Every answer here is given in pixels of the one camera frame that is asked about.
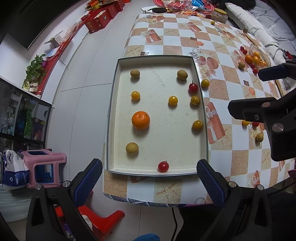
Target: television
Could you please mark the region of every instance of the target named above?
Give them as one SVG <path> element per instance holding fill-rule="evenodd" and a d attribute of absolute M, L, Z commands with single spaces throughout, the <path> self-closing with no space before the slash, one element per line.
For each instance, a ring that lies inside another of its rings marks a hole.
<path fill-rule="evenodd" d="M 81 0 L 33 0 L 12 23 L 8 33 L 26 49 L 60 14 Z"/>

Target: textured blue pad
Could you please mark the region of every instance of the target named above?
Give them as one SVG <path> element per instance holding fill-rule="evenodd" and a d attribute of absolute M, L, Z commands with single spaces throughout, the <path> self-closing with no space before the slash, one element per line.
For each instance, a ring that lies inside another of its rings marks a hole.
<path fill-rule="evenodd" d="M 74 191 L 74 204 L 76 207 L 80 207 L 85 204 L 89 194 L 94 188 L 94 185 L 100 178 L 102 171 L 102 162 L 97 160 Z"/>
<path fill-rule="evenodd" d="M 225 205 L 224 191 L 213 175 L 201 161 L 197 163 L 196 171 L 214 205 L 223 208 Z"/>

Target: bag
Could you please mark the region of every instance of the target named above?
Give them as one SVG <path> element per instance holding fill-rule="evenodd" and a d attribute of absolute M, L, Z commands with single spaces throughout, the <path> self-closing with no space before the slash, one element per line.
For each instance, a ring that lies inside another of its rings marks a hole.
<path fill-rule="evenodd" d="M 12 190 L 26 186 L 29 183 L 29 169 L 24 160 L 12 150 L 5 150 L 0 155 L 3 169 L 0 181 L 3 188 Z"/>

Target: table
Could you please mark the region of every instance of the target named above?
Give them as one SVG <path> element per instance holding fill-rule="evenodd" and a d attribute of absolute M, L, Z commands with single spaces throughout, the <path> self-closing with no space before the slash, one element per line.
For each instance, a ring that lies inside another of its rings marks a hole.
<path fill-rule="evenodd" d="M 238 69 L 240 46 L 250 49 L 251 42 L 242 30 L 226 24 L 210 24 L 209 19 L 179 14 L 140 14 L 131 29 L 124 57 L 173 54 L 193 56 L 199 78 L 210 81 L 202 95 L 207 114 L 209 163 L 227 181 L 239 186 L 265 188 L 289 177 L 294 159 L 275 162 L 264 125 L 243 127 L 227 110 L 230 100 L 258 97 L 279 98 L 274 81 L 262 82 L 251 68 Z M 251 36 L 267 54 L 262 43 Z M 259 145 L 258 133 L 264 134 Z M 103 163 L 105 164 L 104 144 Z M 211 199 L 197 175 L 179 177 L 136 177 L 104 171 L 105 196 L 148 206 L 182 207 L 207 204 Z"/>

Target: screw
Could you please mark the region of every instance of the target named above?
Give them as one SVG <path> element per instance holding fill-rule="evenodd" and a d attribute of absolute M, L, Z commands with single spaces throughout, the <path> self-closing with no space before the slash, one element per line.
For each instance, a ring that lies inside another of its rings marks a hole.
<path fill-rule="evenodd" d="M 264 102 L 263 104 L 262 104 L 262 107 L 269 107 L 270 106 L 270 102 Z"/>
<path fill-rule="evenodd" d="M 41 184 L 37 184 L 37 186 L 35 188 L 36 188 L 36 190 L 40 190 L 42 188 L 42 185 Z"/>
<path fill-rule="evenodd" d="M 260 191 L 262 191 L 262 190 L 264 189 L 264 187 L 263 187 L 261 184 L 258 184 L 258 185 L 257 185 L 257 188 L 258 188 Z"/>
<path fill-rule="evenodd" d="M 66 187 L 70 186 L 70 184 L 71 184 L 70 181 L 64 181 L 63 182 L 63 187 L 66 188 Z"/>
<path fill-rule="evenodd" d="M 236 184 L 235 182 L 233 182 L 233 181 L 230 181 L 230 182 L 228 183 L 228 185 L 229 185 L 230 187 L 232 187 L 232 188 L 234 188 L 234 187 L 237 186 L 237 184 Z"/>
<path fill-rule="evenodd" d="M 260 118 L 259 118 L 258 115 L 254 115 L 254 119 L 255 119 L 256 121 L 258 121 Z"/>
<path fill-rule="evenodd" d="M 273 126 L 272 126 L 272 130 L 274 132 L 281 132 L 283 131 L 284 129 L 284 125 L 282 123 L 275 123 Z"/>

